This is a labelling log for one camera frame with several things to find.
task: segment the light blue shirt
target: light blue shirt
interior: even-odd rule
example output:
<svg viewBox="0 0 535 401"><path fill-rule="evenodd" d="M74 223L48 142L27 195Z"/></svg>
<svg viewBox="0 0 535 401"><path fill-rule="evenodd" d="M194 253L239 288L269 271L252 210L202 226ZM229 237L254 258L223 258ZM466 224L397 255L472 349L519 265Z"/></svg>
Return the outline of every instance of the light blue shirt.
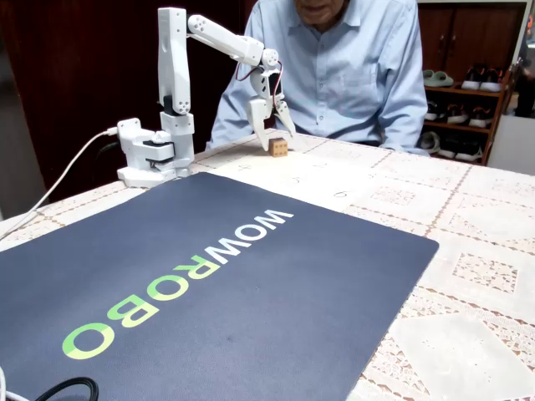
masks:
<svg viewBox="0 0 535 401"><path fill-rule="evenodd" d="M259 0L245 36L278 51L299 133L425 153L415 149L427 111L415 0L350 0L323 34L302 22L293 0ZM239 73L249 70L241 66ZM248 79L232 79L208 148L252 133L246 107L255 94ZM284 129L278 119L277 128Z"/></svg>

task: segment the dice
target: dice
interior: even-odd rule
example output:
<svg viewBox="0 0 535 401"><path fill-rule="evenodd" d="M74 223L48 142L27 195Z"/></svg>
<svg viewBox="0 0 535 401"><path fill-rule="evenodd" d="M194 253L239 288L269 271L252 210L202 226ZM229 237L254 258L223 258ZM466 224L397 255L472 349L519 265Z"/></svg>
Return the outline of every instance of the dice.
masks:
<svg viewBox="0 0 535 401"><path fill-rule="evenodd" d="M283 138L269 140L269 154L273 157L288 156L288 142Z"/></svg>

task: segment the dark blue mat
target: dark blue mat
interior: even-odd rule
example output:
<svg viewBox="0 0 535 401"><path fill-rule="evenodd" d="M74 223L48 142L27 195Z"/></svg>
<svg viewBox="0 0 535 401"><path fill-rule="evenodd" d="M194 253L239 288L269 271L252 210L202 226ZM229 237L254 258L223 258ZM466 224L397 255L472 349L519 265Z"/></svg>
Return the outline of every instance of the dark blue mat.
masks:
<svg viewBox="0 0 535 401"><path fill-rule="evenodd" d="M0 365L30 399L342 401L437 248L194 175L0 252Z"/></svg>

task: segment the white tablecloth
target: white tablecloth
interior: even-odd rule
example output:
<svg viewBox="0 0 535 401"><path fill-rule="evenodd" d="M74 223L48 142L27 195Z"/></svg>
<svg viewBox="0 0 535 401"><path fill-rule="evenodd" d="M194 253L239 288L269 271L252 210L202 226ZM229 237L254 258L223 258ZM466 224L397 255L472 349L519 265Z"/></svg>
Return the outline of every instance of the white tablecloth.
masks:
<svg viewBox="0 0 535 401"><path fill-rule="evenodd" d="M275 159L250 136L192 170L441 245L348 400L535 400L535 177L307 135L293 146ZM118 181L46 206L0 250L144 191Z"/></svg>

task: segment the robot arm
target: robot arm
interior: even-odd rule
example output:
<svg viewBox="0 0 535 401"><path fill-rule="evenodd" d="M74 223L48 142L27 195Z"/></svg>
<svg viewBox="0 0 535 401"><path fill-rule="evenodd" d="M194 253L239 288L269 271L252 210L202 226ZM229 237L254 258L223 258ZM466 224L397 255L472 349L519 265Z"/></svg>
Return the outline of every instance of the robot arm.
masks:
<svg viewBox="0 0 535 401"><path fill-rule="evenodd" d="M264 120L273 110L288 128L290 137L295 134L295 125L283 101L283 87L280 76L283 73L278 52L264 48L254 38L238 36L202 15L186 16L185 10L160 8L159 81L160 103L169 112L166 102L172 98L172 108L178 114L190 111L190 82L187 68L186 38L194 38L236 60L254 67L251 84L257 92L247 103L247 118L257 134L262 147L268 150L268 138L264 131Z"/></svg>
<svg viewBox="0 0 535 401"><path fill-rule="evenodd" d="M161 131L142 129L138 119L120 121L117 125L128 163L118 175L128 186L152 187L189 174L189 165L194 159L195 128L190 114L187 38L194 38L253 67L248 76L257 96L247 102L247 119L265 150L268 150L268 138L264 120L274 110L287 127L289 137L293 138L295 125L283 101L280 79L283 66L276 50L265 49L256 39L235 35L203 16L187 16L182 8L159 8L158 29L158 85L160 104L164 108L160 113Z"/></svg>

